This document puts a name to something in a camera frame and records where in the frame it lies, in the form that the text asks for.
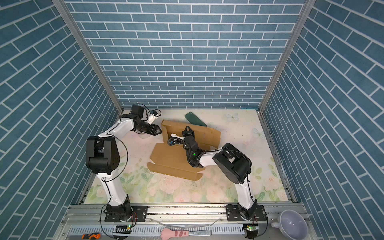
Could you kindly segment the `brown cardboard box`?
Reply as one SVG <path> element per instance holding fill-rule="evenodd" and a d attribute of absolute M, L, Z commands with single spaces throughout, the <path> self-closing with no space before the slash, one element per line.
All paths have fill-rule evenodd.
<path fill-rule="evenodd" d="M 189 126 L 194 131 L 198 146 L 203 150 L 218 148 L 221 140 L 221 132 L 197 125 L 190 125 L 175 121 L 162 121 L 163 143 L 157 143 L 150 156 L 151 162 L 147 164 L 150 171 L 164 175 L 174 176 L 191 181 L 201 179 L 205 168 L 192 167 L 187 161 L 186 150 L 181 145 L 169 146 L 168 139 L 171 134 L 182 136 L 182 131 Z"/>

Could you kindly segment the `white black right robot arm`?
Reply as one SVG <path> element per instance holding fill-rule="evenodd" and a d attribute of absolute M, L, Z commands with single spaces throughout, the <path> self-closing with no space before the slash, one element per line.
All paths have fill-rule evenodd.
<path fill-rule="evenodd" d="M 235 148 L 226 143 L 217 150 L 203 150 L 195 140 L 194 131 L 187 126 L 183 135 L 171 134 L 167 144 L 169 146 L 182 145 L 186 151 L 187 162 L 193 168 L 218 166 L 223 174 L 235 184 L 238 195 L 238 208 L 240 216 L 246 221 L 254 221 L 262 206 L 254 198 L 249 175 L 251 174 L 252 161 Z"/>

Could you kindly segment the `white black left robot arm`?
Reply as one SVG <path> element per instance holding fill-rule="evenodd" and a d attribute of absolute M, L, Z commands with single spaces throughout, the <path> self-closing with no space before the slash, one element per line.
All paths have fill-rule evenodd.
<path fill-rule="evenodd" d="M 150 110 L 143 104 L 134 104 L 128 114 L 119 116 L 117 122 L 105 132 L 90 136 L 86 142 L 86 167 L 96 174 L 107 194 L 108 203 L 102 211 L 106 222 L 134 222 L 136 213 L 131 207 L 117 169 L 120 152 L 117 141 L 128 132 L 156 136 L 161 128 L 153 122 L 160 117 L 161 110 Z"/>

